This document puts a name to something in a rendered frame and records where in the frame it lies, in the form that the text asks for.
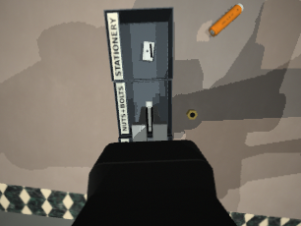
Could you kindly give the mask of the brass hex nut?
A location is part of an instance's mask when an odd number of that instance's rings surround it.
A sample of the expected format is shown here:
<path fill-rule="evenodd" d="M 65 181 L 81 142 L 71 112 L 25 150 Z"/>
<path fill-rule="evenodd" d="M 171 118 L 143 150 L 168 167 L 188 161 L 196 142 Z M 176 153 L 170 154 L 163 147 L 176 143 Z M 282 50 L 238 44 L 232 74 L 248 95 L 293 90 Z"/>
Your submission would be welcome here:
<path fill-rule="evenodd" d="M 196 110 L 194 109 L 189 109 L 186 115 L 189 119 L 196 119 L 196 117 L 198 116 Z"/>

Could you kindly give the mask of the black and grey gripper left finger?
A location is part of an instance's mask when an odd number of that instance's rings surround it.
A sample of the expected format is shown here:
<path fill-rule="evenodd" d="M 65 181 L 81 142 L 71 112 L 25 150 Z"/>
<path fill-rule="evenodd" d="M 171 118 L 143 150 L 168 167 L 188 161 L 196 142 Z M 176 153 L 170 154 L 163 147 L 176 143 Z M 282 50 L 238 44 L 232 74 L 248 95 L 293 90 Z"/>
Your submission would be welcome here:
<path fill-rule="evenodd" d="M 133 141 L 148 141 L 149 116 L 147 116 L 148 108 L 146 106 L 141 107 L 139 122 L 133 122 L 132 124 Z"/>

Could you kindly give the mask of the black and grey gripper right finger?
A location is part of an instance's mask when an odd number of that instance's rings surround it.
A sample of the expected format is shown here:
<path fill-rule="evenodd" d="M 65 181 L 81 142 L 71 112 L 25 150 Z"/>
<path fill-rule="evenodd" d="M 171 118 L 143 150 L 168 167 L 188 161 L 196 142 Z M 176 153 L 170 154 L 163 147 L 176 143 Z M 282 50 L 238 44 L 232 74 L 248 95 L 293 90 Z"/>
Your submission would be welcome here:
<path fill-rule="evenodd" d="M 167 141 L 167 122 L 160 121 L 157 106 L 153 106 L 150 111 L 152 140 Z"/>

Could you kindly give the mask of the orange aa battery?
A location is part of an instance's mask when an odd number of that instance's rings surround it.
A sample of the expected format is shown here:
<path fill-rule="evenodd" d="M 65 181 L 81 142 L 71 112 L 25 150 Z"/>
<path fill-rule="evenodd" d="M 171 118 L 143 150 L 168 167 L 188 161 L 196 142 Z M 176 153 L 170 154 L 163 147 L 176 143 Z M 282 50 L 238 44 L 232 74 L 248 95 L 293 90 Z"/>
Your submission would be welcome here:
<path fill-rule="evenodd" d="M 237 18 L 243 12 L 243 6 L 237 3 L 233 8 L 231 8 L 222 18 L 220 18 L 211 28 L 210 34 L 216 36 L 220 33 L 226 26 L 228 26 L 235 18 Z"/>

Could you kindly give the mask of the white bolt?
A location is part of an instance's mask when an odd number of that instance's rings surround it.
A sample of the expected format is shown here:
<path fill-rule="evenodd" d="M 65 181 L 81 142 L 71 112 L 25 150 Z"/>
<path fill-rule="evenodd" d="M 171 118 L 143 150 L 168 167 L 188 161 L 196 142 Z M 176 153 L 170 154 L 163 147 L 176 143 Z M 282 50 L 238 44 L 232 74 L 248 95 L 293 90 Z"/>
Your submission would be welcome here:
<path fill-rule="evenodd" d="M 149 116 L 149 132 L 151 131 L 151 108 L 152 102 L 146 103 L 146 107 L 148 108 L 148 116 Z"/>

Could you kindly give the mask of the dark grey rack of bins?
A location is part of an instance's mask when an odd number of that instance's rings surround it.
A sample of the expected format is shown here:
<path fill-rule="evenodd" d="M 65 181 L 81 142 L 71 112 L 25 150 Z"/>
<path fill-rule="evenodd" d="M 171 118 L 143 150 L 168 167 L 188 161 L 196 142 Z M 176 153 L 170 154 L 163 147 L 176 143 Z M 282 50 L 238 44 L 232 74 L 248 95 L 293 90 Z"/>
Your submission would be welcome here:
<path fill-rule="evenodd" d="M 118 142 L 133 141 L 146 101 L 157 106 L 172 136 L 173 8 L 103 10 L 111 81 L 114 87 Z M 154 42 L 151 61 L 143 61 L 144 42 Z"/>

